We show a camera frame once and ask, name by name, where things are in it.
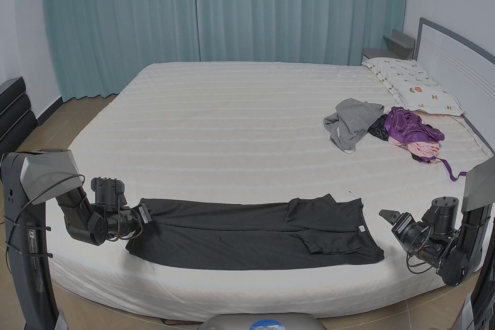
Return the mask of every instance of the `purple garment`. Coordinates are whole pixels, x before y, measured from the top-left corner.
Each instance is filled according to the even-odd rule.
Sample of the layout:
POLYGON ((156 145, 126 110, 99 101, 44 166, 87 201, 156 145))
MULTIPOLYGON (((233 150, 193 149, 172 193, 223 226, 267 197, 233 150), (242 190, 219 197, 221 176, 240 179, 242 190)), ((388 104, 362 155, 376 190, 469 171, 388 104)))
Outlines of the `purple garment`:
POLYGON ((445 139, 445 136, 438 129, 425 125, 421 122, 421 117, 412 111, 404 110, 402 107, 392 107, 385 129, 389 136, 400 143, 412 143, 415 141, 436 142, 445 139))

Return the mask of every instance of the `bed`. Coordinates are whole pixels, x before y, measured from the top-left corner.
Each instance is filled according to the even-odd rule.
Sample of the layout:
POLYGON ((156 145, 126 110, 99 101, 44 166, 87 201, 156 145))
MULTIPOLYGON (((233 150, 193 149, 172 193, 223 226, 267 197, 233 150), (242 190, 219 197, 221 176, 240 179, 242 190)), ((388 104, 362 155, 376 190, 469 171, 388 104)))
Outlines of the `bed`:
MULTIPOLYGON (((495 98, 495 75, 490 74, 495 59, 463 40, 422 19, 415 54, 457 96, 484 136, 461 117, 423 117, 445 134, 441 154, 455 173, 488 159, 488 144, 495 141, 471 100, 475 95, 485 101, 495 98), (446 70, 449 76, 443 77, 446 70), (466 87, 476 93, 467 95, 466 87)), ((70 149, 87 180, 121 179, 130 206, 141 197, 225 203, 281 202, 328 192, 337 201, 361 197, 368 228, 385 251, 383 261, 286 271, 160 266, 131 256, 125 241, 96 247, 72 240, 51 200, 46 212, 53 228, 47 236, 53 279, 105 305, 193 321, 239 312, 348 315, 442 286, 433 271, 407 271, 405 253, 378 212, 409 211, 418 219, 435 197, 461 198, 464 180, 453 183, 441 164, 413 161, 369 134, 351 155, 340 151, 322 121, 348 97, 381 103, 386 111, 397 105, 379 79, 361 66, 153 64, 92 120, 70 149)))

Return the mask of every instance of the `blue sticker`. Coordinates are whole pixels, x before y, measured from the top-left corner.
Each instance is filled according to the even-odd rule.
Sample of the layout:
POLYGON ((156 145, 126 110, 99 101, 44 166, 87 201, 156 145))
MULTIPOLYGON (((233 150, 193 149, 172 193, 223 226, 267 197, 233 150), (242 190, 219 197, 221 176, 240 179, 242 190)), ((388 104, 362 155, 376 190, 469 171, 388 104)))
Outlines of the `blue sticker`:
POLYGON ((257 321, 251 326, 250 330, 285 330, 285 327, 279 321, 265 319, 263 321, 257 321))

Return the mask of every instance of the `gray garment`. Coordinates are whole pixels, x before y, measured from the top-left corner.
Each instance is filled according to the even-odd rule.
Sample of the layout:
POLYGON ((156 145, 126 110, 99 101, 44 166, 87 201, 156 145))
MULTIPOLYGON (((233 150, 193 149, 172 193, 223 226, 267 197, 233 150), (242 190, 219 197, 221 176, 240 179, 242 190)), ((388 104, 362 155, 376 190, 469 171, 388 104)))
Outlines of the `gray garment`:
POLYGON ((350 154, 371 124, 382 116, 384 106, 349 98, 337 104, 335 110, 336 113, 325 117, 323 125, 337 147, 350 154))

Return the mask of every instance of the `pink cloth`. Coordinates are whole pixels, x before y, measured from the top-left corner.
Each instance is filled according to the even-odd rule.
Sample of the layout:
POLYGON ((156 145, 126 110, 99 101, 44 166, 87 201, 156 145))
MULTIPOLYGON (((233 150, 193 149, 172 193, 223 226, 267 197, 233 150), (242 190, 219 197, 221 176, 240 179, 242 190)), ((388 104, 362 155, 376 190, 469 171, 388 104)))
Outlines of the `pink cloth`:
POLYGON ((402 147, 418 157, 436 157, 440 151, 440 145, 436 142, 426 142, 426 141, 413 141, 411 143, 400 143, 396 141, 393 137, 389 136, 389 143, 394 146, 402 147))

